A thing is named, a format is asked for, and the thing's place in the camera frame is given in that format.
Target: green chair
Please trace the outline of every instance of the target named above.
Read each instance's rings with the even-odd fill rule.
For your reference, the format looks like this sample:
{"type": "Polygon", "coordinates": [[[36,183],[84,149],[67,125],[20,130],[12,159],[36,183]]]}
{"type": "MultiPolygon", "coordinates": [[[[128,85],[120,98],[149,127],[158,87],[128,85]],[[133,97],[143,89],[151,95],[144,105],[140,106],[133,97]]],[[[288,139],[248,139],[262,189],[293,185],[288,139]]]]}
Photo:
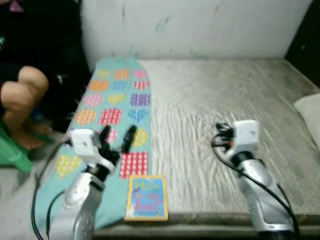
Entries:
{"type": "Polygon", "coordinates": [[[5,129],[4,124],[0,122],[0,166],[15,166],[22,172],[30,172],[33,167],[28,158],[30,151],[16,144],[5,129]]]}

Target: white wall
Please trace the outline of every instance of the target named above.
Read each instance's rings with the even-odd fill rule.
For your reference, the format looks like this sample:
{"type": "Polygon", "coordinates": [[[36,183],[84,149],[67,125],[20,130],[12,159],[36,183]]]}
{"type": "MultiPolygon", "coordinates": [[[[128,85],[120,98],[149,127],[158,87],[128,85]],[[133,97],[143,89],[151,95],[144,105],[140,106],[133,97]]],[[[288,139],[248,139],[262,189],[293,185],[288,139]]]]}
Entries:
{"type": "Polygon", "coordinates": [[[311,0],[83,0],[91,67],[104,56],[283,57],[311,0]]]}

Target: person's leg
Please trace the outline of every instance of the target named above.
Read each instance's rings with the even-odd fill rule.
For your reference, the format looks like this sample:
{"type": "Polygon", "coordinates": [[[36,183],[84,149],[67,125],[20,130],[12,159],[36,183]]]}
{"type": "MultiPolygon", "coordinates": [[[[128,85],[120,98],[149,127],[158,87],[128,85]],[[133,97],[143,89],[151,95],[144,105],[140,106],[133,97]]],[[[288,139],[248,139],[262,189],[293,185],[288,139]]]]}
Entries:
{"type": "Polygon", "coordinates": [[[0,93],[4,108],[2,120],[11,137],[19,144],[28,149],[37,148],[43,142],[32,137],[29,130],[38,133],[52,131],[48,125],[37,125],[30,121],[33,109],[48,90],[48,79],[40,70],[31,66],[2,64],[1,68],[1,78],[5,79],[0,93]]]}
{"type": "Polygon", "coordinates": [[[4,108],[2,120],[10,136],[27,149],[38,148],[43,142],[32,137],[23,127],[35,106],[35,100],[27,87],[14,81],[6,81],[0,90],[4,108]]]}
{"type": "MultiPolygon", "coordinates": [[[[23,84],[30,91],[34,99],[34,107],[39,104],[49,87],[47,77],[37,68],[24,66],[18,74],[18,83],[23,84]]],[[[48,134],[52,131],[47,124],[33,123],[31,118],[24,124],[29,130],[39,134],[48,134]]]]}

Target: book cover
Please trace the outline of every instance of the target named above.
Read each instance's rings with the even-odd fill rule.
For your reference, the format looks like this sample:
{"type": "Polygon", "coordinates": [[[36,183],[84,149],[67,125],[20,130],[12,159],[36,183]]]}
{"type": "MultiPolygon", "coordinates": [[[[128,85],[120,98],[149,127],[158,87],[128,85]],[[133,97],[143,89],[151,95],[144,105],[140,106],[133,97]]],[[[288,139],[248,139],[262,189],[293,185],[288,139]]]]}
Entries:
{"type": "Polygon", "coordinates": [[[168,220],[167,187],[164,176],[130,176],[124,219],[127,221],[168,220]]]}

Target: blue heart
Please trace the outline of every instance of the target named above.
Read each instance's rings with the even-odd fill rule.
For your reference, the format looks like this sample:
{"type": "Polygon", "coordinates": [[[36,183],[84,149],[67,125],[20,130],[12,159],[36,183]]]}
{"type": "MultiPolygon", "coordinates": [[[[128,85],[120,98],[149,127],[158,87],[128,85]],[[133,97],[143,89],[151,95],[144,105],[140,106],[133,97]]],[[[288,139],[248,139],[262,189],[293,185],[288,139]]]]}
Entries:
{"type": "Polygon", "coordinates": [[[142,121],[145,116],[147,116],[149,113],[147,110],[135,110],[131,109],[129,110],[129,117],[132,118],[133,120],[136,120],[137,122],[142,121]]]}
{"type": "Polygon", "coordinates": [[[111,88],[115,91],[121,91],[126,89],[128,86],[128,82],[126,81],[114,81],[111,83],[111,88]]]}

